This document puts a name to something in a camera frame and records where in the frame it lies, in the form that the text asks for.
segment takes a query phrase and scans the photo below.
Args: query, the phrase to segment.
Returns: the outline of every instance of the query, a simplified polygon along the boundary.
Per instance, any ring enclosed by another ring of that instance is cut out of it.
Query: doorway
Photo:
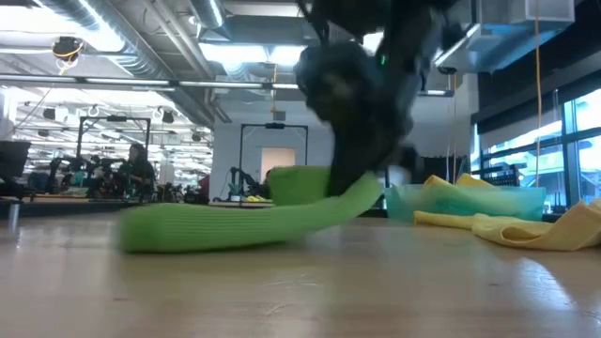
[[[261,149],[261,182],[269,170],[296,164],[297,151],[290,147],[263,147]]]

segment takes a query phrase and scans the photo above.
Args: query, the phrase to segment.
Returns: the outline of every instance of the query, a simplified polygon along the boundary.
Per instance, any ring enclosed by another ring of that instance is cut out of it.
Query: person
[[[150,194],[154,190],[154,167],[148,161],[148,153],[144,146],[134,144],[130,146],[130,157],[128,158],[130,170],[130,181],[136,190]]]
[[[198,181],[199,192],[199,200],[201,204],[208,204],[208,188],[210,182],[210,175],[206,175],[202,179]]]

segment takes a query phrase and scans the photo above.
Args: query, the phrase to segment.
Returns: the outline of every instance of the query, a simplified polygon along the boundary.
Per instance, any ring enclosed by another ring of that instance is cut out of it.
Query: yellow cable
[[[540,55],[540,27],[539,27],[539,0],[534,2],[536,9],[534,14],[534,45],[536,59],[536,96],[538,101],[538,132],[536,137],[536,187],[538,187],[538,161],[541,155],[541,125],[543,123],[543,94],[541,89],[541,55]]]
[[[77,49],[75,51],[73,51],[73,52],[69,52],[67,54],[57,54],[57,53],[53,52],[53,54],[56,57],[70,57],[70,56],[74,56],[75,54],[79,53],[82,50],[83,47],[84,47],[84,44],[80,43],[79,47],[77,47]]]
[[[457,73],[453,75],[453,184],[457,180]]]
[[[67,64],[69,64],[71,62],[71,59],[73,58],[73,56],[74,56],[74,54],[72,54],[71,56],[69,56],[69,60],[67,61]],[[58,72],[58,76],[65,75],[65,73],[67,72],[67,69],[69,69],[68,66],[65,66],[62,69],[60,69],[60,71]]]

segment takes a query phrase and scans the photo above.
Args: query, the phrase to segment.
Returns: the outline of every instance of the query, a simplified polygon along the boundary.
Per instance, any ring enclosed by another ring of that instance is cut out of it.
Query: wooden table
[[[0,244],[0,337],[601,337],[601,252],[359,219],[304,241],[121,255],[116,215]]]

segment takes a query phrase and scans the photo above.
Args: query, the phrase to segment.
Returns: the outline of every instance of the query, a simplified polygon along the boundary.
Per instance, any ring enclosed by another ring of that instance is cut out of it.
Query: lamp
[[[56,110],[55,108],[46,108],[41,115],[44,116],[44,118],[54,120],[56,118]]]
[[[200,132],[195,131],[192,134],[192,140],[195,141],[195,142],[200,142],[202,140],[202,135],[200,134]]]
[[[154,119],[162,119],[164,115],[164,110],[162,107],[158,107],[156,111],[152,112],[152,118]]]
[[[96,117],[99,113],[100,110],[98,109],[98,104],[94,104],[90,107],[90,109],[87,110],[87,115],[90,117]]]
[[[173,111],[165,111],[162,114],[162,122],[167,124],[172,124],[175,121],[173,117]]]

